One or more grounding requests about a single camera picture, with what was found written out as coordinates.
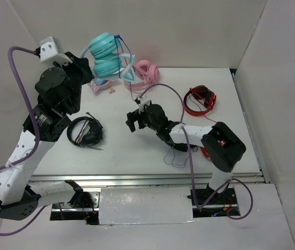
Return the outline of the teal cat ear headphones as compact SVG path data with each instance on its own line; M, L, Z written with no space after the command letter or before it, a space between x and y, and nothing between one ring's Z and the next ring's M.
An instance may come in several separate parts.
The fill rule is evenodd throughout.
M125 53L123 45L125 45L124 39L119 34L112 35L105 32L92 39L81 51L80 57L83 58L87 52L90 52L94 59L92 72L99 79L136 82L133 69L135 55L131 52Z

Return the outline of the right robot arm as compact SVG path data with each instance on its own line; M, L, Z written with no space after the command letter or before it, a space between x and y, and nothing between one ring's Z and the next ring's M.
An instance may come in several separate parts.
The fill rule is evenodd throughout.
M181 152L191 152L193 147L202 147L215 166L212 178L207 186L207 199L197 197L195 188L192 156L189 155L192 195L191 199L198 208L220 203L225 198L225 189L231 182L231 172L246 152L246 146L235 133L223 122L213 126L189 126L179 121L171 121L158 104L145 105L127 113L126 125L131 132L138 128L148 127L155 131L156 136L171 148Z

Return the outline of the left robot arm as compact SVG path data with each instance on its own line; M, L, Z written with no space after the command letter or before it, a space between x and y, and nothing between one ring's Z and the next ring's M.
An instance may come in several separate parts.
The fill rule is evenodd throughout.
M0 167L0 218L23 220L37 208L65 202L82 204L83 189L73 180L31 184L40 161L71 124L69 115L80 110L82 86L94 75L87 58L64 54L69 61L54 60L35 84L37 105L28 104L28 116L19 141L5 166Z

